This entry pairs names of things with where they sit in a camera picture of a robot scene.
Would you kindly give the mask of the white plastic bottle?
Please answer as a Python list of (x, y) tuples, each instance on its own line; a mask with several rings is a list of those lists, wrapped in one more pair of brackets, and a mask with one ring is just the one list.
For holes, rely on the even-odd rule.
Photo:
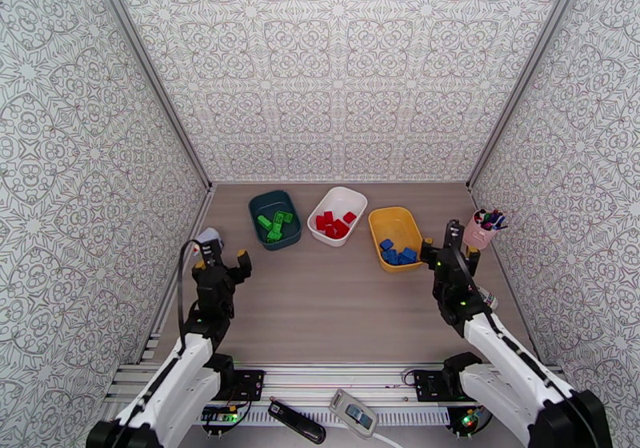
[(223, 249), (224, 243), (223, 243), (223, 240), (222, 240), (222, 238), (220, 236), (220, 233), (215, 228), (207, 227), (206, 229), (204, 229), (203, 232), (201, 232), (196, 237), (195, 243), (194, 243), (194, 245), (192, 247), (192, 255), (196, 256), (197, 254), (201, 253), (199, 246), (200, 246), (200, 244), (202, 242), (207, 242), (207, 241), (210, 241), (210, 240), (213, 240), (213, 239), (218, 239), (220, 241), (221, 248)]

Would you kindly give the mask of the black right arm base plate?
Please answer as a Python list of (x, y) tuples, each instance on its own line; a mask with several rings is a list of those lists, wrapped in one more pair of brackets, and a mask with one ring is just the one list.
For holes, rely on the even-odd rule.
[(451, 386), (442, 370), (414, 370), (414, 388), (419, 402), (461, 402), (467, 397)]

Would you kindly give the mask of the right circuit board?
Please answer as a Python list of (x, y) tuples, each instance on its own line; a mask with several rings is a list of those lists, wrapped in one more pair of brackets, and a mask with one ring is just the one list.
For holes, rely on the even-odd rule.
[(481, 414), (482, 413), (480, 409), (468, 409), (457, 420), (458, 432), (459, 433), (475, 432), (479, 426)]

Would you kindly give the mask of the aluminium frame post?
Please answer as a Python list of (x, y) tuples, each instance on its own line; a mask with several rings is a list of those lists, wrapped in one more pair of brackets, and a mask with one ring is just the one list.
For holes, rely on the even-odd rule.
[(210, 192), (214, 185), (206, 172), (202, 160), (199, 158), (196, 149), (192, 141), (190, 140), (184, 125), (180, 117), (178, 116), (176, 107), (172, 101), (171, 96), (168, 94), (161, 76), (159, 75), (155, 65), (150, 57), (150, 53), (146, 48), (142, 36), (140, 35), (138, 28), (128, 11), (125, 0), (103, 0), (106, 8), (111, 12), (114, 20), (122, 33), (123, 39), (126, 41), (132, 55), (137, 62), (140, 71), (146, 80), (150, 90), (152, 91), (154, 98), (159, 105), (159, 108), (170, 124), (172, 130), (176, 134), (180, 141), (182, 148), (186, 152), (188, 159), (196, 174), (199, 177), (200, 182), (205, 187), (205, 190)]
[(539, 68), (544, 63), (546, 54), (557, 37), (558, 32), (563, 27), (563, 21), (574, 3), (575, 0), (554, 0), (534, 45), (524, 61), (522, 70), (518, 75), (508, 98), (505, 100), (505, 104), (496, 123), (488, 135), (486, 143), (482, 148), (482, 152), (478, 156), (478, 159), (466, 180), (466, 189), (470, 194), (473, 192), (474, 186), (480, 179), (480, 176), (490, 160), (490, 156), (494, 152), (500, 137), (507, 127), (507, 124), (510, 122), (514, 112), (517, 110), (518, 105), (534, 80)]

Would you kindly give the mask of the teal plastic container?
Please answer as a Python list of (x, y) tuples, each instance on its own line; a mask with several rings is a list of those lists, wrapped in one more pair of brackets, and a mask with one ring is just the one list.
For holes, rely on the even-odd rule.
[[(292, 246), (297, 243), (302, 236), (302, 224), (290, 195), (284, 190), (272, 190), (264, 194), (253, 197), (248, 209), (250, 218), (254, 226), (254, 232), (258, 242), (268, 251), (276, 251)], [(282, 239), (275, 243), (267, 243), (266, 236), (269, 231), (264, 230), (257, 223), (256, 217), (260, 214), (266, 216), (273, 222), (274, 214), (277, 211), (291, 212), (294, 215), (292, 223), (283, 223)]]

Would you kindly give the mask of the white plastic container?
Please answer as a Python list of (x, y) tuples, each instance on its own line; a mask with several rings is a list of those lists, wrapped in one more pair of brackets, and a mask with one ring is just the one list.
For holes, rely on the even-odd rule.
[[(345, 186), (335, 186), (327, 191), (325, 196), (320, 200), (319, 204), (317, 204), (313, 209), (306, 221), (307, 228), (314, 238), (316, 238), (320, 242), (325, 243), (328, 246), (344, 246), (350, 236), (353, 234), (358, 222), (364, 215), (367, 206), (368, 199), (364, 194)], [(316, 230), (315, 216), (323, 214), (328, 210), (333, 212), (334, 220), (342, 220), (343, 215), (349, 211), (355, 213), (358, 216), (354, 222), (348, 225), (350, 228), (350, 232), (344, 238), (328, 238), (325, 234), (325, 231)]]

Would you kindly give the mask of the circuit board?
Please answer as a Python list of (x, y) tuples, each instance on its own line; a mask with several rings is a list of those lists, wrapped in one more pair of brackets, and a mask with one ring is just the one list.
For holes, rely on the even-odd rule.
[(237, 406), (205, 406), (200, 421), (204, 426), (213, 424), (231, 426), (239, 420), (238, 412)]
[(482, 413), (480, 409), (468, 409), (457, 420), (458, 432), (459, 433), (475, 432), (479, 426), (481, 414)]

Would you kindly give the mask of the white grey handheld device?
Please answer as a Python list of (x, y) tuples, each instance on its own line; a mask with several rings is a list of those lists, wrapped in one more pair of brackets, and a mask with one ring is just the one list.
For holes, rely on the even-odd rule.
[(370, 439), (378, 425), (378, 415), (343, 389), (337, 389), (329, 403), (330, 412), (356, 435)]

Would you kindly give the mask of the black handheld device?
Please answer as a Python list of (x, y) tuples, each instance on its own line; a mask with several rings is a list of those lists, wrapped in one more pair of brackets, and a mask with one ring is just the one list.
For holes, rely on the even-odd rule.
[(322, 425), (276, 398), (270, 398), (268, 415), (315, 445), (326, 440), (326, 429)]

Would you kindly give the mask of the white slotted grille strip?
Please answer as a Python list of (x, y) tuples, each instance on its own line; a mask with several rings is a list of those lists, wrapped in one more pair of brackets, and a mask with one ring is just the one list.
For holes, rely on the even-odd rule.
[[(303, 410), (295, 407), (294, 410), (300, 412), (324, 427), (345, 426), (335, 414), (328, 408), (309, 408)], [(446, 407), (418, 407), (413, 408), (389, 408), (376, 411), (378, 416), (378, 427), (393, 426), (447, 426), (450, 424), (450, 416)], [(282, 423), (267, 413), (265, 406), (252, 408), (248, 415), (240, 422), (239, 426), (267, 427), (281, 426)]]

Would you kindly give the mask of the pink pen cup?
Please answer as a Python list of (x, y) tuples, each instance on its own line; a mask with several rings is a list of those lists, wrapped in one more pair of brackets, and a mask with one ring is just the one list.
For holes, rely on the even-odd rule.
[(476, 223), (474, 218), (471, 218), (465, 227), (462, 242), (468, 247), (484, 250), (497, 234), (497, 230), (485, 230)]

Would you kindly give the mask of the aluminium mounting rail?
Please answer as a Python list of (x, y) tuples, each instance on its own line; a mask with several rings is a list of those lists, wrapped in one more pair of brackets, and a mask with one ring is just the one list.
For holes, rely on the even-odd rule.
[[(264, 370), (265, 379), (260, 401), (254, 405), (267, 405), (270, 398), (281, 399), (298, 407), (328, 406), (337, 389), (343, 389), (369, 407), (416, 406), (414, 370), (443, 370), (441, 363), (420, 363), (404, 366), (399, 363), (289, 363), (289, 364), (237, 364), (234, 370)], [(471, 388), (472, 397), (461, 402), (424, 402), (440, 406), (456, 406), (482, 402), (492, 392), (503, 392), (514, 398), (520, 406), (533, 406), (544, 398), (558, 398), (561, 379), (553, 378), (553, 371), (543, 366), (536, 375), (528, 365), (508, 365), (500, 372), (491, 364), (473, 364), (469, 367), (474, 379), (485, 381), (486, 386)], [(223, 404), (216, 400), (213, 403)]]

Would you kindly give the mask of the left circuit board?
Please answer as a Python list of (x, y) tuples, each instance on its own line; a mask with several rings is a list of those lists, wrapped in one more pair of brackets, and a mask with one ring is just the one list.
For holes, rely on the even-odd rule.
[(213, 424), (231, 426), (239, 420), (238, 412), (237, 406), (205, 406), (200, 421), (204, 426)]

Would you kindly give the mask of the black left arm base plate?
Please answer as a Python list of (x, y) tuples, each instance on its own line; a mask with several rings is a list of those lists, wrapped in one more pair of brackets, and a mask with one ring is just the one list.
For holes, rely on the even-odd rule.
[(221, 375), (221, 387), (216, 400), (225, 402), (256, 402), (262, 397), (264, 370), (235, 370)]

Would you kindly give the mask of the yellow plastic container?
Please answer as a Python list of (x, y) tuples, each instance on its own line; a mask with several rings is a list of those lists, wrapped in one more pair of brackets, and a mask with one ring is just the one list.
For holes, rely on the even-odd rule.
[[(391, 206), (372, 210), (368, 216), (368, 223), (374, 248), (381, 268), (388, 273), (404, 273), (420, 267), (420, 248), (423, 236), (412, 213), (401, 206)], [(400, 254), (405, 247), (416, 250), (418, 261), (404, 266), (392, 266), (384, 260), (379, 243), (385, 239), (394, 243), (394, 249)]]

